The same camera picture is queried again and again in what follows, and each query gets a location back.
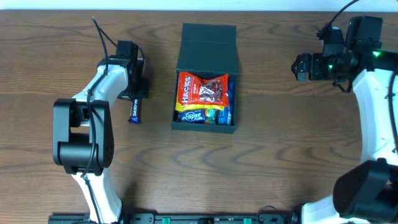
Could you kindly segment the purple Dairy Milk bar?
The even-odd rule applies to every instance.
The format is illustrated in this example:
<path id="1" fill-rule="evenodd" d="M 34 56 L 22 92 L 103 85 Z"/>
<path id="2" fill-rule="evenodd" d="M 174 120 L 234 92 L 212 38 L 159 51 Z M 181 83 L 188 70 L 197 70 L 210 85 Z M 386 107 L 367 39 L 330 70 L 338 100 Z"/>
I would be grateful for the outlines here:
<path id="1" fill-rule="evenodd" d="M 140 123 L 140 113 L 141 113 L 141 99 L 133 98 L 132 105 L 129 116 L 129 123 L 139 124 Z"/>

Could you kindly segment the yellow Hacks candy bag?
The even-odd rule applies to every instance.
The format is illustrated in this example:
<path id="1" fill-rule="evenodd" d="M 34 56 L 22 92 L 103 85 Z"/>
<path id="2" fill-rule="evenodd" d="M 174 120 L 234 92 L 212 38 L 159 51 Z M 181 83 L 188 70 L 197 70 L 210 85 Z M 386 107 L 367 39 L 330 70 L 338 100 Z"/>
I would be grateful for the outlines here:
<path id="1" fill-rule="evenodd" d="M 203 109 L 216 109 L 216 110 L 224 110 L 225 107 L 228 107 L 228 100 L 222 100 L 221 103 L 218 104 L 209 104 L 204 103 L 201 100 L 194 100 L 190 103 L 181 104 L 179 101 L 179 96 L 176 97 L 175 110 L 179 112 L 188 111 L 188 110 L 203 110 Z"/>

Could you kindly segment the dark green box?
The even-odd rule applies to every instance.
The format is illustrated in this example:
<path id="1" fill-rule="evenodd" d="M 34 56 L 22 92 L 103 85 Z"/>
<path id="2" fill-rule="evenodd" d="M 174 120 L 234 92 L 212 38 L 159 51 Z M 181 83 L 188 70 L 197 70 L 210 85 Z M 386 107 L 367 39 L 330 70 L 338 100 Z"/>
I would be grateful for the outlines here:
<path id="1" fill-rule="evenodd" d="M 216 124 L 183 123 L 175 110 L 178 75 L 189 72 L 200 78 L 212 79 L 228 74 L 228 82 L 234 82 L 233 117 L 231 126 Z M 180 52 L 177 62 L 177 82 L 175 85 L 174 113 L 172 129 L 184 131 L 206 131 L 232 134 L 236 129 L 237 80 L 239 74 L 238 51 L 236 46 L 236 27 L 208 24 L 185 23 L 182 28 Z"/>

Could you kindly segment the blue eclipse gum pack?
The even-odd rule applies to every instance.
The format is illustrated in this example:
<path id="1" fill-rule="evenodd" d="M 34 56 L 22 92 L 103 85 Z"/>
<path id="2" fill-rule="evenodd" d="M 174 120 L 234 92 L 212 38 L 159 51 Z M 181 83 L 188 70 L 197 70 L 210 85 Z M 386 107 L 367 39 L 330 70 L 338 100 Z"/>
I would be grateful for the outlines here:
<path id="1" fill-rule="evenodd" d="M 205 121 L 203 110 L 189 110 L 178 114 L 180 122 L 183 123 L 202 123 Z"/>

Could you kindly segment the red Hacks candy bag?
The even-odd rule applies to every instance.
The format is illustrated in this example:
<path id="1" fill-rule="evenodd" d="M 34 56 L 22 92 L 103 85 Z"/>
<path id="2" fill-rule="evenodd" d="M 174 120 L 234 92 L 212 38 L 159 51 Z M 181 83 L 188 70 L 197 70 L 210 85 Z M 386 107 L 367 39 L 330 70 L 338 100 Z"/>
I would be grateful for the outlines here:
<path id="1" fill-rule="evenodd" d="M 212 79 L 189 72 L 178 75 L 177 101 L 182 105 L 229 106 L 228 74 Z"/>

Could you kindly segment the blue cookie pack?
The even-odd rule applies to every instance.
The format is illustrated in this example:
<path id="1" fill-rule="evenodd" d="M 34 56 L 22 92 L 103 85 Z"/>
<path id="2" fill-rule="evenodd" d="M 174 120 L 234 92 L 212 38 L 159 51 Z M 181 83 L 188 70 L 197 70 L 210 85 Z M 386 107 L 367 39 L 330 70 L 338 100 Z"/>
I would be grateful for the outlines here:
<path id="1" fill-rule="evenodd" d="M 228 82 L 228 107 L 218 112 L 218 125 L 231 126 L 233 117 L 234 82 Z"/>

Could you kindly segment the Haribo worms candy bag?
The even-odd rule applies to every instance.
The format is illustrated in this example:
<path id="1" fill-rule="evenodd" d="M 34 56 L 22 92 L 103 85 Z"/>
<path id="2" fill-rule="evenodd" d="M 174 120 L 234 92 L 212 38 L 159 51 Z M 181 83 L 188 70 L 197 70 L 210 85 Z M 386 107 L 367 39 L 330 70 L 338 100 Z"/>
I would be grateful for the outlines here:
<path id="1" fill-rule="evenodd" d="M 204 110 L 204 115 L 205 115 L 204 123 L 209 124 L 209 125 L 216 124 L 217 112 L 218 112 L 218 110 L 216 110 L 216 109 L 205 109 Z"/>

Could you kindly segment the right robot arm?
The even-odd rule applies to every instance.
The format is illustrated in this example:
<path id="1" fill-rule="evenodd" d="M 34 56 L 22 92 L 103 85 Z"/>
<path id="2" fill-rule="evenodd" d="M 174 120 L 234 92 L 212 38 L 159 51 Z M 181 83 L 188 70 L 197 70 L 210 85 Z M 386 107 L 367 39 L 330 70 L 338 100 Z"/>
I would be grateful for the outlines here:
<path id="1" fill-rule="evenodd" d="M 346 33 L 327 24 L 317 32 L 323 50 L 292 64 L 299 81 L 331 81 L 358 102 L 359 166 L 336 181 L 333 193 L 301 205 L 291 223 L 397 222 L 397 54 L 381 48 L 382 19 L 358 16 Z"/>

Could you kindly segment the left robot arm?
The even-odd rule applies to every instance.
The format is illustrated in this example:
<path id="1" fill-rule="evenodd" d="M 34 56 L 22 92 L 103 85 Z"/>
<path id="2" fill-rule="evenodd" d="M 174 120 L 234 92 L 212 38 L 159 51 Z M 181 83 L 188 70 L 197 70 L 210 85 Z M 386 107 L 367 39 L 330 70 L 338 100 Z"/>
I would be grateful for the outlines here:
<path id="1" fill-rule="evenodd" d="M 149 84 L 142 76 L 142 50 L 130 40 L 120 40 L 116 53 L 97 66 L 89 84 L 72 98 L 53 105 L 53 160 L 80 186 L 89 206 L 83 215 L 53 214 L 49 223 L 122 223 L 123 203 L 109 169 L 114 156 L 111 108 L 117 99 L 131 101 L 129 122 L 139 123 L 141 101 Z"/>

